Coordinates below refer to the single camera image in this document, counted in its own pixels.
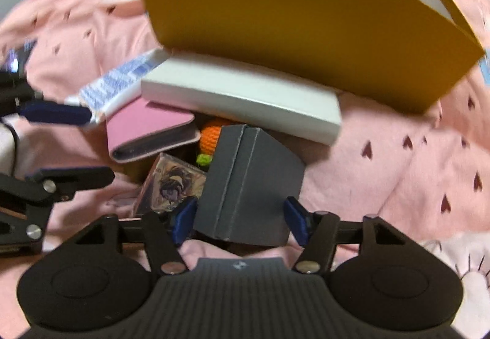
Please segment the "orange crochet fruit toy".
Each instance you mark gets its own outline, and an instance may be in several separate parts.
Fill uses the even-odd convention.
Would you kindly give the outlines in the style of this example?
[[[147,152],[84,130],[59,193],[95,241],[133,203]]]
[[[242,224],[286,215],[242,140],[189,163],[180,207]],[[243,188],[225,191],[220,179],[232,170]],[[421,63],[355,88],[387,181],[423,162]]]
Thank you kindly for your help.
[[[221,118],[209,120],[201,130],[199,140],[199,154],[196,159],[197,165],[202,169],[208,169],[218,145],[218,139],[222,128],[233,125],[233,121]]]

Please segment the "grey cardboard box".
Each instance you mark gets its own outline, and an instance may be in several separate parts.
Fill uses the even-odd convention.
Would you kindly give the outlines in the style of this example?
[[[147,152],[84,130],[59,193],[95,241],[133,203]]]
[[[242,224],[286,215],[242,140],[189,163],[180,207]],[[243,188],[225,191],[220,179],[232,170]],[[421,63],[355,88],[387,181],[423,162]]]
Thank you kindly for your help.
[[[194,230],[236,244],[284,246],[290,231],[283,203],[299,196],[305,169],[299,156],[261,128],[222,128]]]

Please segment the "white flat box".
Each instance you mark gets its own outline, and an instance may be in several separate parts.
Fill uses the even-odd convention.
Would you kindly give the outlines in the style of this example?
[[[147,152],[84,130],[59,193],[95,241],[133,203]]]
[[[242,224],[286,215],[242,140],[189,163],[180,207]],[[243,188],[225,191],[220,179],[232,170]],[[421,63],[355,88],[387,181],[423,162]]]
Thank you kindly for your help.
[[[141,81],[148,101],[332,145],[342,126],[334,90],[215,56],[175,52]]]

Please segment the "pink card wallet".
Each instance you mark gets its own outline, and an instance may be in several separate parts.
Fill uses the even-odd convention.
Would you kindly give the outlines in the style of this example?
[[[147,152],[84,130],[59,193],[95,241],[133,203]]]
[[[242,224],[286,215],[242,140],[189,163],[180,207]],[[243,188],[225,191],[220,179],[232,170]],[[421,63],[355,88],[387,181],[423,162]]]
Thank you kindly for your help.
[[[139,98],[106,120],[109,155],[117,163],[147,158],[196,143],[194,114]]]

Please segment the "blue white barcode packet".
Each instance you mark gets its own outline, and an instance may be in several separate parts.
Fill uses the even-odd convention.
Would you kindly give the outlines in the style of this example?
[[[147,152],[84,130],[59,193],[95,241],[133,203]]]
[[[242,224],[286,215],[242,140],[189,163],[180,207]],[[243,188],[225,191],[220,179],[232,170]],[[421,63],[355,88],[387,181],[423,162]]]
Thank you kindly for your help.
[[[141,81],[170,57],[165,49],[147,51],[82,87],[66,99],[70,125],[95,126],[141,96]]]

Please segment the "pink heart pattern bedspread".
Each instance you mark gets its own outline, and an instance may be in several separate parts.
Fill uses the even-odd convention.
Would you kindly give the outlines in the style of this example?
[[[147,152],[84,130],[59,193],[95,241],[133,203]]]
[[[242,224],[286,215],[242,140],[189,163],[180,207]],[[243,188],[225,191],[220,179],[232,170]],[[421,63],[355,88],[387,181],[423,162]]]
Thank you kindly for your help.
[[[489,0],[454,0],[489,48]],[[37,38],[27,73],[48,98],[65,99],[86,83],[156,47],[141,0],[24,0],[1,23],[7,49]],[[300,202],[358,220],[378,212],[463,275],[463,306],[454,325],[468,338],[489,331],[489,86],[478,66],[436,103],[428,118],[402,116],[341,94],[344,127],[333,148],[278,133],[307,164]],[[45,250],[106,213],[130,213],[154,158],[114,164],[105,127],[31,125],[19,132],[16,176],[40,167],[112,165],[114,182],[53,208]],[[1,337],[28,323],[16,299],[36,256],[1,258]]]

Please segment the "yellow storage box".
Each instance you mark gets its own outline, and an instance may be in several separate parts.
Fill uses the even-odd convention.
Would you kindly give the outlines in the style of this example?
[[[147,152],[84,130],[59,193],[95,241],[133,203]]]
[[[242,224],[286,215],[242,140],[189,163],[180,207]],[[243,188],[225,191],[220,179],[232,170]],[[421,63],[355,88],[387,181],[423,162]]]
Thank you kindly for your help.
[[[483,57],[454,0],[144,0],[169,48],[289,72],[422,113]]]

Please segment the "anime picture card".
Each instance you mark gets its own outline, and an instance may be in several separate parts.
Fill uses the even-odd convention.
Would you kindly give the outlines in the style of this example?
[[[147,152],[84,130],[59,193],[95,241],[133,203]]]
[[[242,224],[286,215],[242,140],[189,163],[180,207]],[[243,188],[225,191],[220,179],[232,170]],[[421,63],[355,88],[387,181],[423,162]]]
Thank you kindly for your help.
[[[134,203],[132,216],[172,211],[188,196],[200,198],[205,181],[206,173],[197,167],[160,153]]]

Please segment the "smartphone with lit screen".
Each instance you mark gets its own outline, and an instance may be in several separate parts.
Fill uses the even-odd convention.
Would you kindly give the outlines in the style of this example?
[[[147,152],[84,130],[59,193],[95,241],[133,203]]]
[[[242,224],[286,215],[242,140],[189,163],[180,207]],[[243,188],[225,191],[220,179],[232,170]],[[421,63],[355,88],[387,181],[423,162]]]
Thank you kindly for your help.
[[[28,40],[18,47],[7,51],[7,55],[1,64],[1,71],[7,73],[25,75],[27,62],[37,44],[36,39]]]

